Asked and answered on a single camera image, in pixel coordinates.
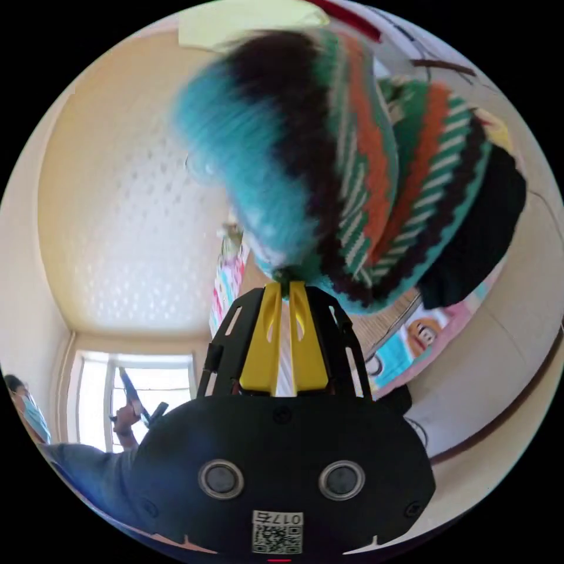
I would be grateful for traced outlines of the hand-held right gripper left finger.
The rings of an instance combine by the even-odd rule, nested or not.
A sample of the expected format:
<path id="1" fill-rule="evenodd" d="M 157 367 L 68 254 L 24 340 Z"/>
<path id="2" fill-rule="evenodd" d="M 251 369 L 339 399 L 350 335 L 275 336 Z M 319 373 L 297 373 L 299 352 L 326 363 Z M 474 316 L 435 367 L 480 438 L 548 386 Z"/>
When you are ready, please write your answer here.
<path id="1" fill-rule="evenodd" d="M 281 286 L 263 288 L 247 357 L 239 379 L 243 393 L 275 393 L 280 356 Z"/>

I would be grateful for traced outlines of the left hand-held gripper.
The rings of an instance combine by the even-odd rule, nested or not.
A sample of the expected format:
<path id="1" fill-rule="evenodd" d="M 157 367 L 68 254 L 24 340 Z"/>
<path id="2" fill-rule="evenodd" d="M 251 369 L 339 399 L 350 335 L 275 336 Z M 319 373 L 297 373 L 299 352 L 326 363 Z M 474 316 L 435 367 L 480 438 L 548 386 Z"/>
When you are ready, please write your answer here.
<path id="1" fill-rule="evenodd" d="M 143 424 L 145 427 L 150 428 L 161 416 L 165 414 L 168 407 L 168 403 L 161 402 L 152 413 L 150 413 L 146 408 L 143 408 Z"/>

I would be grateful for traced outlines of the person's left hand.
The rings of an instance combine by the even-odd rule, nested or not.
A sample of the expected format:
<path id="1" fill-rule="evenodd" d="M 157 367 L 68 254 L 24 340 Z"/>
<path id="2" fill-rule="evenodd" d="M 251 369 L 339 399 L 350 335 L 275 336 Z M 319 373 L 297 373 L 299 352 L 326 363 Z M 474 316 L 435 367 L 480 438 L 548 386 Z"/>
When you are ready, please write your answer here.
<path id="1" fill-rule="evenodd" d="M 140 415 L 136 412 L 133 404 L 127 404 L 117 410 L 113 420 L 114 433 L 119 438 L 125 438 L 132 435 L 132 426 L 140 421 Z"/>

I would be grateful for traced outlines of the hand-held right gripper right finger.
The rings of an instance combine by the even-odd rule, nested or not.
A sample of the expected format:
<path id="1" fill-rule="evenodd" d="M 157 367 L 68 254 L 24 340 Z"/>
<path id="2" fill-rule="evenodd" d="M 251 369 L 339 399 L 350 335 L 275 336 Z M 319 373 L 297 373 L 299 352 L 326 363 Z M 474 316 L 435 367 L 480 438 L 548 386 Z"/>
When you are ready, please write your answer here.
<path id="1" fill-rule="evenodd" d="M 289 311 L 291 369 L 295 392 L 325 391 L 328 385 L 327 371 L 303 282 L 290 283 Z"/>

